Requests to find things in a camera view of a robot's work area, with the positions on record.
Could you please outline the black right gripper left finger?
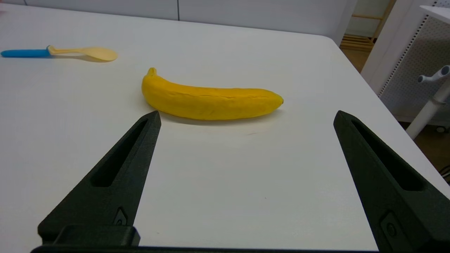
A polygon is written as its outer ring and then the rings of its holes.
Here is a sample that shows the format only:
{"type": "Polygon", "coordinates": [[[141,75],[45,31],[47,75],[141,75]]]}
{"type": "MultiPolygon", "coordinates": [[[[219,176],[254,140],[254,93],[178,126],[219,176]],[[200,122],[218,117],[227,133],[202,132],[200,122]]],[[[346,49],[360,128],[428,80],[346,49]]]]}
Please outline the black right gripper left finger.
{"type": "Polygon", "coordinates": [[[38,225],[42,244],[137,246],[134,221],[161,128],[143,115],[38,225]]]}

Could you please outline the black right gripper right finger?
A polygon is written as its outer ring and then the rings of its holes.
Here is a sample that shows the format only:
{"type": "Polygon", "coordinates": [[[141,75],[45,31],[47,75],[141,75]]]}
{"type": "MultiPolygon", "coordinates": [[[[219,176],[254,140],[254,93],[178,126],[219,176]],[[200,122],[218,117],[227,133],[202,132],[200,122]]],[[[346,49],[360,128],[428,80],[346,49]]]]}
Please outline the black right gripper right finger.
{"type": "Polygon", "coordinates": [[[378,250],[449,251],[449,199],[357,117],[333,126],[378,250]]]}

